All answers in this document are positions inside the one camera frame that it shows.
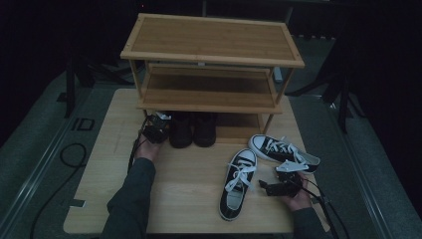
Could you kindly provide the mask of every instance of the white shoelace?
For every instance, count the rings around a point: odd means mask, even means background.
[[[298,148],[295,147],[291,143],[286,144],[283,141],[284,139],[285,139],[285,136],[282,137],[278,141],[275,141],[275,140],[270,139],[267,142],[267,146],[265,147],[265,150],[268,152],[268,151],[271,150],[271,148],[273,148],[275,151],[278,151],[278,152],[292,153],[293,156],[295,157],[295,160],[297,161],[297,163],[300,163],[300,164],[307,163],[307,161],[305,160],[305,158],[302,155],[299,154]]]
[[[256,166],[252,166],[251,162],[245,161],[242,159],[238,160],[241,163],[240,166],[236,166],[232,163],[229,163],[230,166],[236,167],[237,171],[233,173],[234,179],[230,180],[227,185],[225,186],[226,191],[232,191],[233,188],[238,184],[244,182],[246,185],[253,189],[253,185],[250,181],[248,181],[248,173],[257,170]]]

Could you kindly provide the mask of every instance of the shoe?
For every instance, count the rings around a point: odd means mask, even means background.
[[[195,113],[193,142],[201,147],[209,147],[216,140],[216,113]]]
[[[320,158],[298,149],[288,142],[285,136],[276,139],[263,134],[256,134],[249,139],[248,145],[262,159],[281,163],[289,160],[306,164],[309,168],[302,171],[304,174],[314,173],[320,163]]]
[[[233,221],[242,209],[243,200],[257,170],[257,155],[251,149],[240,150],[229,163],[226,183],[220,200],[220,215]]]
[[[175,148],[187,147],[192,143],[190,113],[173,112],[170,120],[169,141]]]

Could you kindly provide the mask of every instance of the shoe toe cap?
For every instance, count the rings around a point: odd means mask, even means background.
[[[256,162],[257,161],[257,156],[255,154],[254,151],[250,150],[250,149],[244,149],[239,153],[239,156],[247,158],[251,161]]]
[[[264,135],[254,135],[252,137],[252,144],[256,148],[261,148],[264,144],[265,136]]]

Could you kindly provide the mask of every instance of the floor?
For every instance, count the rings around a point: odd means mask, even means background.
[[[288,91],[315,79],[333,44],[324,39],[296,38],[295,41],[307,66],[296,71]],[[131,75],[124,77],[131,81]],[[306,150],[322,158],[316,172],[318,185],[344,222],[350,238],[420,238],[420,218],[371,125],[349,108],[351,117],[346,120],[347,134],[341,132],[336,122],[336,105],[328,105],[319,98],[325,87],[291,97],[290,101]],[[68,167],[61,158],[70,164],[88,160],[112,94],[118,88],[122,86],[100,76],[92,89],[77,86],[77,107],[69,119],[64,119],[66,105],[56,101],[59,93],[65,90],[65,75],[58,76],[46,88],[0,149],[0,215],[3,218],[0,238],[98,236],[69,235],[63,231],[63,222],[83,169]],[[82,143],[87,153],[84,154],[79,145],[67,148],[72,143]],[[340,238],[346,238],[334,214],[330,215]],[[272,233],[224,236],[291,238],[291,235]],[[151,235],[151,238],[179,237]],[[217,234],[191,237],[216,238]]]

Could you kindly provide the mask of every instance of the hand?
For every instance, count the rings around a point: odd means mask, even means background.
[[[152,143],[150,142],[143,134],[140,136],[139,147],[134,153],[134,158],[146,158],[155,162],[158,158],[159,149],[162,146],[162,143]]]
[[[300,172],[299,176],[302,178],[302,187],[308,189],[308,179]],[[303,189],[301,189],[295,197],[282,196],[281,198],[292,211],[313,206],[311,204],[311,196]]]

